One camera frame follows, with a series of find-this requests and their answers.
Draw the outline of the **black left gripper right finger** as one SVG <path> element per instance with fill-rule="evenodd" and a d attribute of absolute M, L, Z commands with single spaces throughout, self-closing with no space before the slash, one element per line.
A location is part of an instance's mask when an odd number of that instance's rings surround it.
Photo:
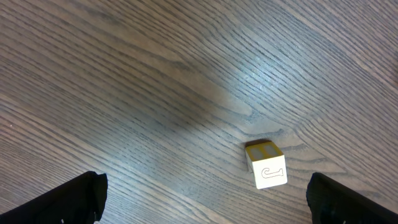
<path fill-rule="evenodd" d="M 319 172 L 306 198 L 313 224 L 397 224 L 396 213 Z"/>

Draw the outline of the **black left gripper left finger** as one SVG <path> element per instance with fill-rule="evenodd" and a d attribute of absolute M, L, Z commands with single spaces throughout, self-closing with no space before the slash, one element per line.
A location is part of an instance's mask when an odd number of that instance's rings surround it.
<path fill-rule="evenodd" d="M 107 191 L 107 175 L 88 171 L 1 214 L 1 223 L 92 224 L 101 220 Z"/>

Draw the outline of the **number 3 wooden block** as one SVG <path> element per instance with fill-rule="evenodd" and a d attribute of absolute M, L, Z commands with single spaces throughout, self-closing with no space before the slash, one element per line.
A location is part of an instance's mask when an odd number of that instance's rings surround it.
<path fill-rule="evenodd" d="M 248 169 L 257 189 L 287 183 L 284 153 L 270 140 L 253 141 L 245 147 Z"/>

